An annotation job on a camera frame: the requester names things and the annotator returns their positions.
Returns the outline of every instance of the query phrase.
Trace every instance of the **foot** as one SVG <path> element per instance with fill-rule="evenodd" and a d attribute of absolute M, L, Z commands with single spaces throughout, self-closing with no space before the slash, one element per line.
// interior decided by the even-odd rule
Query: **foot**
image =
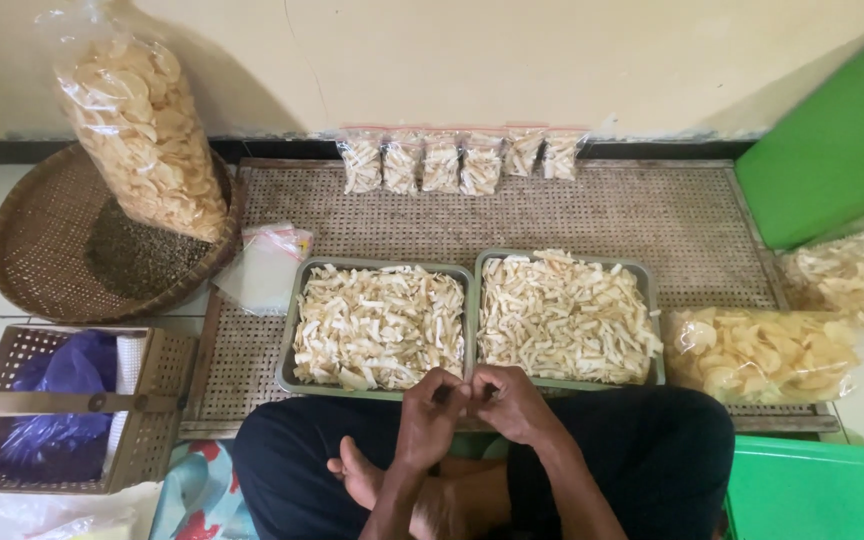
<path fill-rule="evenodd" d="M 378 491 L 385 479 L 385 471 L 373 465 L 355 446 L 352 437 L 342 438 L 339 455 L 328 460 L 326 466 L 337 479 L 345 485 L 356 503 L 372 510 L 376 507 Z M 412 521 L 409 534 L 416 540 L 439 540 L 443 538 L 464 538 L 468 536 L 466 520 L 461 515 L 447 479 L 427 477 L 418 492 L 418 499 L 412 508 Z"/>

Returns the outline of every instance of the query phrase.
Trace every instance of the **woven basket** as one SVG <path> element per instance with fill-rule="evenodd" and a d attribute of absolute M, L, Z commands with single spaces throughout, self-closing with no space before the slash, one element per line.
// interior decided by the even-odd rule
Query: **woven basket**
<path fill-rule="evenodd" d="M 148 326 L 100 326 L 115 336 L 145 338 L 135 393 L 59 394 L 14 392 L 19 366 L 35 355 L 52 353 L 79 326 L 9 325 L 0 340 L 0 452 L 17 415 L 50 412 L 128 411 L 108 473 L 101 479 L 68 482 L 19 481 L 0 472 L 1 493 L 111 494 L 144 482 L 160 482 L 176 442 L 181 408 L 192 377 L 197 339 Z"/>
<path fill-rule="evenodd" d="M 107 289 L 86 262 L 92 226 L 113 197 L 99 170 L 78 143 L 50 156 L 0 207 L 0 292 L 24 312 L 62 324 L 111 324 L 174 307 L 233 255 L 238 241 L 245 186 L 218 153 L 212 160 L 228 203 L 219 240 L 170 288 L 136 300 Z M 135 260 L 131 267 L 158 266 Z"/>

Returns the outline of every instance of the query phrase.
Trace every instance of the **round woven basket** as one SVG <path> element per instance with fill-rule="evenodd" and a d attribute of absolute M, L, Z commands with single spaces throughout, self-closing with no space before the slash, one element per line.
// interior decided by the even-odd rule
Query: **round woven basket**
<path fill-rule="evenodd" d="M 174 280 L 156 276 L 171 286 L 153 298 L 138 300 L 112 292 L 87 261 L 93 225 L 113 198 L 99 170 L 78 143 L 50 156 L 18 181 L 0 207 L 0 292 L 32 316 L 62 324 L 111 324 L 174 307 L 233 255 L 238 241 L 245 186 L 232 178 L 218 153 L 212 153 L 212 160 L 228 203 L 219 240 L 205 248 L 204 256 L 184 275 Z M 196 241 L 175 236 L 173 243 Z M 149 258 L 168 257 L 155 250 L 145 252 Z M 125 272 L 128 279 L 129 272 L 159 268 L 161 263 L 130 260 L 109 271 Z"/>

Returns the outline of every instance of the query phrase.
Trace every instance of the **metal tray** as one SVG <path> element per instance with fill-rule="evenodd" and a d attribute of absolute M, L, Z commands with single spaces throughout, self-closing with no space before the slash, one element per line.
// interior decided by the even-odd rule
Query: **metal tray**
<path fill-rule="evenodd" d="M 475 332 L 473 325 L 478 315 L 478 287 L 475 286 L 473 273 L 464 266 L 455 264 L 437 264 L 432 262 L 396 262 L 390 260 L 373 260 L 369 258 L 343 258 L 338 256 L 311 256 L 298 266 L 295 271 L 295 282 L 292 287 L 292 300 L 289 301 L 289 313 L 285 319 L 285 332 L 282 335 L 280 360 L 275 366 L 275 378 L 278 384 L 287 392 L 299 394 L 316 394 L 322 396 L 342 396 L 345 398 L 370 398 L 374 400 L 402 399 L 402 390 L 344 390 L 341 386 L 332 384 L 306 383 L 299 380 L 293 370 L 296 368 L 296 351 L 292 344 L 299 325 L 299 300 L 306 288 L 306 281 L 312 273 L 312 268 L 331 264 L 339 270 L 378 270 L 388 266 L 421 266 L 426 271 L 445 274 L 455 278 L 462 285 L 465 295 L 462 310 L 462 333 L 465 340 L 463 356 L 463 375 L 466 380 L 472 376 L 475 366 Z"/>
<path fill-rule="evenodd" d="M 476 302 L 475 302 L 475 317 L 472 319 L 472 335 L 477 336 L 479 332 L 479 310 L 482 308 L 482 299 L 485 297 L 485 287 L 482 282 L 482 265 L 487 259 L 505 259 L 510 255 L 519 255 L 528 257 L 531 261 L 537 261 L 539 258 L 529 250 L 511 250 L 502 248 L 489 248 L 486 251 L 479 253 L 475 259 L 475 287 L 476 287 Z M 645 299 L 645 307 L 649 312 L 657 309 L 656 301 L 656 280 L 652 276 L 652 272 L 641 262 L 629 260 L 627 258 L 606 258 L 602 256 L 591 256 L 585 254 L 572 254 L 572 258 L 585 263 L 599 263 L 604 269 L 609 269 L 616 264 L 621 264 L 627 268 L 632 276 L 635 276 L 635 288 L 642 293 Z M 656 336 L 661 337 L 659 317 L 654 316 L 652 319 L 652 328 Z M 475 340 L 474 362 L 479 362 L 479 343 Z M 551 387 L 551 388 L 568 388 L 572 390 L 605 390 L 608 388 L 617 388 L 618 385 L 606 384 L 604 382 L 586 382 L 582 380 L 559 380 L 558 378 L 543 378 L 532 376 L 532 383 L 536 387 Z M 645 376 L 645 385 L 664 385 L 666 383 L 666 362 L 660 353 L 652 358 L 649 362 L 649 373 Z"/>

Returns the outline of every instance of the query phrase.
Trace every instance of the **bamboo tray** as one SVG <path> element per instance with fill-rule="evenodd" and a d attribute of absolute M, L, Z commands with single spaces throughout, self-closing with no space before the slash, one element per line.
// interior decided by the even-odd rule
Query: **bamboo tray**
<path fill-rule="evenodd" d="M 345 195 L 339 160 L 244 159 L 243 227 L 289 220 L 313 255 L 461 264 L 482 251 L 561 248 L 648 266 L 663 310 L 786 309 L 728 160 L 580 160 L 576 181 L 503 177 L 495 195 Z M 290 396 L 276 383 L 284 317 L 255 317 L 212 294 L 184 438 L 233 437 L 254 408 Z M 731 406 L 741 432 L 829 432 L 823 403 Z"/>

